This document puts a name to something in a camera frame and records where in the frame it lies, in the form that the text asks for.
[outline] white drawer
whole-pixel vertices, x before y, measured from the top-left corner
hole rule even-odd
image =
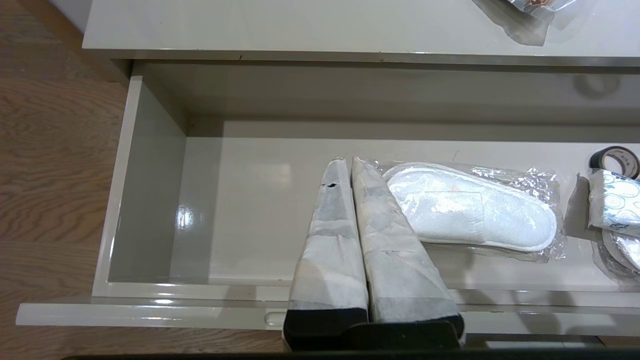
[[[551,168],[563,209],[584,210],[570,196],[591,154],[640,153],[639,89],[636,75],[137,64],[92,297],[22,304],[17,323],[280,329],[330,159]],[[429,253],[468,332],[640,336],[640,288],[620,291],[588,239],[548,264]]]

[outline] tape roll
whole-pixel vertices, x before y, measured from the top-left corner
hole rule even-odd
[[[622,171],[619,171],[617,168],[607,168],[605,158],[616,160],[620,164]],[[612,146],[596,152],[591,156],[589,167],[603,168],[631,179],[635,179],[640,175],[640,161],[638,157],[633,151],[622,146]]]

